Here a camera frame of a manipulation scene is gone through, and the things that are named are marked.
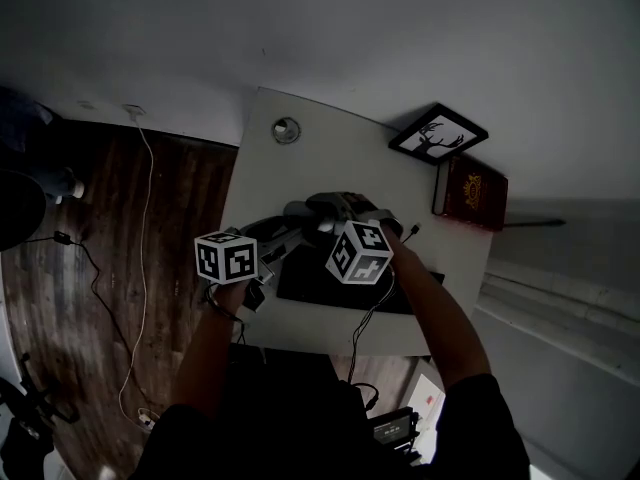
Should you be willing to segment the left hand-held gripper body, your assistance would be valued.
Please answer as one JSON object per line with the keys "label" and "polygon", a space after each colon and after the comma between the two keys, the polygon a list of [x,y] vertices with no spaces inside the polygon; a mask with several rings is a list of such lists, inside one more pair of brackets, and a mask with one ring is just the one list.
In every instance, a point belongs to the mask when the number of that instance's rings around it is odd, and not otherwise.
{"label": "left hand-held gripper body", "polygon": [[243,305],[257,312],[265,302],[262,286],[273,277],[263,257],[273,246],[274,237],[264,226],[229,228],[194,239],[197,275],[212,285],[211,298],[219,302],[223,286],[246,282]]}

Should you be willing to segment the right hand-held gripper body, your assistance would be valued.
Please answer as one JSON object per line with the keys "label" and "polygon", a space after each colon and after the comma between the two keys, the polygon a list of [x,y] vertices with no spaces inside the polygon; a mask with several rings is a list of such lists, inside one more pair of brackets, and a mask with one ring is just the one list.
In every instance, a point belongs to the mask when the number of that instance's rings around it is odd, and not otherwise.
{"label": "right hand-held gripper body", "polygon": [[386,209],[349,215],[344,210],[319,207],[318,236],[312,243],[324,255],[325,268],[342,284],[376,284],[389,265],[393,252],[382,224],[403,227]]}

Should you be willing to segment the person's right hand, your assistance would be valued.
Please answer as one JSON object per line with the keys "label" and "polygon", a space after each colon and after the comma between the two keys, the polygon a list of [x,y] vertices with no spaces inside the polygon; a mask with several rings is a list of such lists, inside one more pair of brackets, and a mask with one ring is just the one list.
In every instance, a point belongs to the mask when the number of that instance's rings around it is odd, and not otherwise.
{"label": "person's right hand", "polygon": [[377,207],[362,194],[344,193],[344,198],[354,214],[360,215],[377,210]]}

